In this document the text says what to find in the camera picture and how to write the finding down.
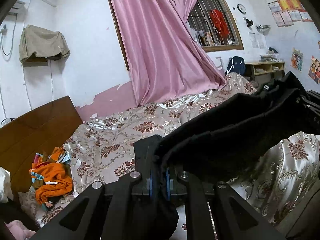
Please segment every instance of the desk shelf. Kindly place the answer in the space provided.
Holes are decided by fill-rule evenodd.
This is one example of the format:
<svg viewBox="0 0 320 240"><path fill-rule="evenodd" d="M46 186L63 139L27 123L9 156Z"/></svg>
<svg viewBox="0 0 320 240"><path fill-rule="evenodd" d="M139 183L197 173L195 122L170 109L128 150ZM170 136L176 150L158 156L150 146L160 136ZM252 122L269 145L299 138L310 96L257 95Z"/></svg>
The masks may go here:
<svg viewBox="0 0 320 240"><path fill-rule="evenodd" d="M245 76L250 76L254 81L256 76L261 76L265 74L272 74L276 72L282 72L282 76L284 77L284 66L285 62L251 62L245 63L246 71L244 73ZM278 70L273 70L272 67L278 67ZM257 72L257 68L262 68L264 72Z"/></svg>

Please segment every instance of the metal bolt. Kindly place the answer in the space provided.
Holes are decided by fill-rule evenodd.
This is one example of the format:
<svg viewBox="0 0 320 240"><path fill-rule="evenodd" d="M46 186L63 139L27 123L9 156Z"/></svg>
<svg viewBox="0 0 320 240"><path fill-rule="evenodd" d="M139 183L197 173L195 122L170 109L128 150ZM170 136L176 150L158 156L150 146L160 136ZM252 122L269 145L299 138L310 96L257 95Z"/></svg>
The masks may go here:
<svg viewBox="0 0 320 240"><path fill-rule="evenodd" d="M227 184L226 184L225 182L223 182L223 181L217 182L217 185L218 185L219 188L225 188L225 187L227 187Z"/></svg>
<svg viewBox="0 0 320 240"><path fill-rule="evenodd" d="M184 179L189 177L189 172L183 171L182 174L181 174L181 177L184 178Z"/></svg>
<svg viewBox="0 0 320 240"><path fill-rule="evenodd" d="M100 181L95 181L91 185L94 189L98 189L102 186L102 183Z"/></svg>
<svg viewBox="0 0 320 240"><path fill-rule="evenodd" d="M137 177L139 177L140 176L140 172L138 172L138 171L133 171L133 172L131 172L130 173L130 177L131 178L137 178Z"/></svg>

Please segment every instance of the backpack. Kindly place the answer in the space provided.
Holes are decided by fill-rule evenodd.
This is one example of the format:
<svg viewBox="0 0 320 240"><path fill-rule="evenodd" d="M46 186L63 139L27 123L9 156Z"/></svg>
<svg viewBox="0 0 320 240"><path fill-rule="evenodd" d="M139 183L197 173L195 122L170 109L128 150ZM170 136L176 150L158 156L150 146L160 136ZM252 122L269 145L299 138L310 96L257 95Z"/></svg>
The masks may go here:
<svg viewBox="0 0 320 240"><path fill-rule="evenodd" d="M245 72L244 59L238 56L234 56L232 59L233 59L233 68L231 69L230 72L236 72L243 76ZM225 75L227 75L231 67L232 67L232 60L230 59Z"/></svg>

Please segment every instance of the window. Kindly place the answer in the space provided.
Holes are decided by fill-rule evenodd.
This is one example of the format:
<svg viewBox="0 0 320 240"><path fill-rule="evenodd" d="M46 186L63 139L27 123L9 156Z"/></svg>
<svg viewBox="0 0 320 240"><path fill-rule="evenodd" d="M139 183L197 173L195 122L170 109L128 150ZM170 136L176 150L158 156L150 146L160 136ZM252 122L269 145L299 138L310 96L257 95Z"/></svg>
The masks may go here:
<svg viewBox="0 0 320 240"><path fill-rule="evenodd" d="M243 49L236 22L225 0L197 0L187 25L206 52Z"/></svg>

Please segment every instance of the orange jacket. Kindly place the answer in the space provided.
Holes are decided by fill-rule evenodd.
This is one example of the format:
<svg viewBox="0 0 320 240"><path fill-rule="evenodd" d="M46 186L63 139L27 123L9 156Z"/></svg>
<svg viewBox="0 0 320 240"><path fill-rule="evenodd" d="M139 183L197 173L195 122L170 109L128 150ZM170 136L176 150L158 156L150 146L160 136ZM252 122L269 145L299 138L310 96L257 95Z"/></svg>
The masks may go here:
<svg viewBox="0 0 320 240"><path fill-rule="evenodd" d="M49 163L34 169L33 172L41 174L44 182L57 182L55 185L43 185L36 190L36 199L39 204L47 202L48 197L61 196L72 191L72 179L66 174L62 163Z"/></svg>

